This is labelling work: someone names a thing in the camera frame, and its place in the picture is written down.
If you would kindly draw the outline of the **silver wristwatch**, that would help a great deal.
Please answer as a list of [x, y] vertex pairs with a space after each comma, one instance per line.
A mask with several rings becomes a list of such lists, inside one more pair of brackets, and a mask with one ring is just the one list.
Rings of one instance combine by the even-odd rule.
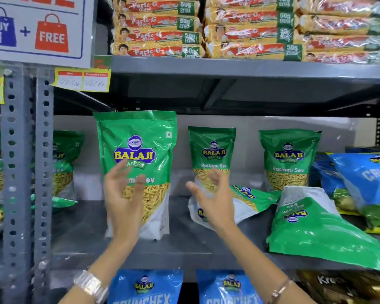
[[92, 296], [96, 304], [103, 304], [109, 293], [109, 286], [103, 285], [96, 276], [86, 270], [75, 276], [73, 283]]

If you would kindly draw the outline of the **grey perforated rack post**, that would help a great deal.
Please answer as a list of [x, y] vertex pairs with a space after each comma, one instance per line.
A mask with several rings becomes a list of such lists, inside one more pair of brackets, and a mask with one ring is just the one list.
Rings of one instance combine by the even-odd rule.
[[25, 68], [6, 66], [0, 123], [4, 173], [3, 304], [29, 304], [31, 300], [31, 96], [31, 79]]
[[36, 69], [33, 304], [49, 304], [53, 194], [54, 70]]

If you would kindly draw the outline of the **blue snack packet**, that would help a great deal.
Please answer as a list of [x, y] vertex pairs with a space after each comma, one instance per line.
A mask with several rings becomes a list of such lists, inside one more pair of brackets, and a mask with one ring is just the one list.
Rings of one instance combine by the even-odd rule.
[[177, 304], [183, 270], [118, 270], [107, 304]]
[[330, 154], [328, 152], [317, 152], [313, 161], [312, 167], [319, 172], [321, 187], [334, 201], [340, 214], [360, 216], [353, 198], [329, 157]]
[[331, 153], [329, 158], [367, 222], [365, 231], [380, 235], [380, 152]]
[[197, 270], [199, 304], [263, 304], [242, 270]]

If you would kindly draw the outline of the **brown glossy snack packet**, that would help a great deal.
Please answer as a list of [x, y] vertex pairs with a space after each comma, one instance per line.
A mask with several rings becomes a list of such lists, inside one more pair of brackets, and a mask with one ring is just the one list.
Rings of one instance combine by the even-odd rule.
[[297, 270], [300, 285], [317, 304], [380, 304], [380, 272]]

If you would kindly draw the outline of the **row of green snack packets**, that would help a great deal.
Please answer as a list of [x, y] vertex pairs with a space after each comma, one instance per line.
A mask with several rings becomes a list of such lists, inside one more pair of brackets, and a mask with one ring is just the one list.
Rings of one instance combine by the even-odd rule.
[[[208, 175], [212, 168], [229, 174], [233, 148], [235, 145], [236, 128], [188, 127], [189, 143], [193, 164], [194, 182], [208, 196], [215, 186]], [[64, 189], [72, 182], [70, 160], [75, 158], [75, 148], [80, 150], [80, 142], [85, 136], [80, 131], [60, 131], [54, 133], [53, 152], [53, 208], [68, 207], [74, 204], [63, 196]], [[230, 186], [235, 206], [235, 221], [239, 222], [253, 216], [254, 213], [265, 211], [271, 204], [277, 203], [283, 191], [303, 189], [308, 192], [308, 176], [314, 161], [317, 144], [321, 132], [305, 129], [261, 130], [259, 139], [265, 149], [264, 169], [270, 192], [261, 192], [237, 185]], [[314, 235], [314, 240], [304, 240], [293, 245], [292, 240], [283, 236], [285, 230], [294, 228], [294, 219], [298, 222], [299, 213], [294, 215], [291, 206], [282, 211], [282, 221], [287, 221], [286, 227], [275, 228], [268, 239], [271, 252], [288, 255], [300, 255], [349, 263], [380, 271], [380, 243], [374, 238], [358, 230], [345, 220], [341, 223], [329, 223], [330, 227], [321, 227], [320, 235], [325, 240]]]

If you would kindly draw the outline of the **grey metal shelf board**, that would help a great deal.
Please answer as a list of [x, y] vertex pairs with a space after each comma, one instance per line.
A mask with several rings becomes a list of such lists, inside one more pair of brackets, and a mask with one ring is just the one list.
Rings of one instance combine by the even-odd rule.
[[380, 116], [380, 65], [113, 56], [111, 69], [120, 111]]
[[[169, 200], [169, 230], [161, 240], [139, 240], [123, 267], [127, 269], [175, 269], [184, 271], [187, 281], [195, 280], [195, 270], [241, 269], [234, 256], [213, 230], [192, 221], [188, 197]], [[242, 232], [280, 269], [346, 270], [359, 266], [305, 256], [268, 252], [269, 235], [276, 207], [238, 224]], [[102, 201], [79, 201], [52, 216], [51, 263], [55, 271], [88, 268], [106, 248], [106, 211]]]

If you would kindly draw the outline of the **person's right hand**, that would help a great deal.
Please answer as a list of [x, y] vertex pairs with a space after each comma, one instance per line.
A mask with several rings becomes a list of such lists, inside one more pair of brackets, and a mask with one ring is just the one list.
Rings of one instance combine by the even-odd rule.
[[223, 238], [236, 228], [229, 176], [216, 168], [213, 168], [208, 176], [215, 184], [216, 190], [212, 197], [207, 197], [205, 204], [200, 204], [200, 206], [213, 229]]

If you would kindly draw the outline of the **large green snack pouch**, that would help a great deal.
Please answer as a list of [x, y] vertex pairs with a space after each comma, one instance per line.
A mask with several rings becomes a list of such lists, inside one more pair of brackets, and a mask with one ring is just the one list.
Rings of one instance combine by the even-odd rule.
[[127, 159], [131, 167], [122, 193], [129, 199], [139, 175], [145, 175], [144, 210], [139, 237], [160, 240], [169, 234], [169, 190], [177, 116], [173, 111], [93, 113], [103, 174]]

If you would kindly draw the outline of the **stack of yellow biscuit packets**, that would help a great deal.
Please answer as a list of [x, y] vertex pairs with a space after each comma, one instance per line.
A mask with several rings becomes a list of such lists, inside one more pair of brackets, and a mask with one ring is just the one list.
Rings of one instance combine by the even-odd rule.
[[380, 65], [380, 0], [113, 0], [111, 53]]

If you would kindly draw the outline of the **person's right forearm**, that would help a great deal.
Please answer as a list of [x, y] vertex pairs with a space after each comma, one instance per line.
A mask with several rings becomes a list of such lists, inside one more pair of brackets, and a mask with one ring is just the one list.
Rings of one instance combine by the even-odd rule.
[[265, 304], [317, 304], [237, 226], [221, 239], [233, 253]]

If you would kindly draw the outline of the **person's left hand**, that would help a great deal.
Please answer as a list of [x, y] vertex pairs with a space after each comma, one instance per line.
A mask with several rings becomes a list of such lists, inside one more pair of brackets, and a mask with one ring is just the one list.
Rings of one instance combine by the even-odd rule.
[[123, 159], [104, 178], [103, 189], [107, 216], [111, 221], [113, 238], [117, 239], [138, 238], [143, 223], [143, 204], [142, 206], [135, 204], [133, 192], [128, 198], [124, 196], [129, 183], [128, 174], [131, 171], [127, 163], [128, 159]]

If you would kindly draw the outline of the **person's left forearm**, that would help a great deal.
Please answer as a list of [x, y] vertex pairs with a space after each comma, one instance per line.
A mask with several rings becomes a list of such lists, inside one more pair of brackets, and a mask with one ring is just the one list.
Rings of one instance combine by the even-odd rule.
[[[138, 238], [113, 238], [104, 253], [86, 270], [96, 276], [103, 285], [109, 286], [117, 271], [121, 268], [128, 255], [133, 250]], [[79, 286], [73, 287], [66, 293], [58, 304], [96, 304], [92, 296]]]

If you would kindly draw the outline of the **white promotion sign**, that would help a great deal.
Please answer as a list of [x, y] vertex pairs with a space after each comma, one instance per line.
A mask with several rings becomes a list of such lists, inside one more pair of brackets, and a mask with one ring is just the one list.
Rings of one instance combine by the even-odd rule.
[[0, 0], [0, 61], [89, 68], [97, 0]]

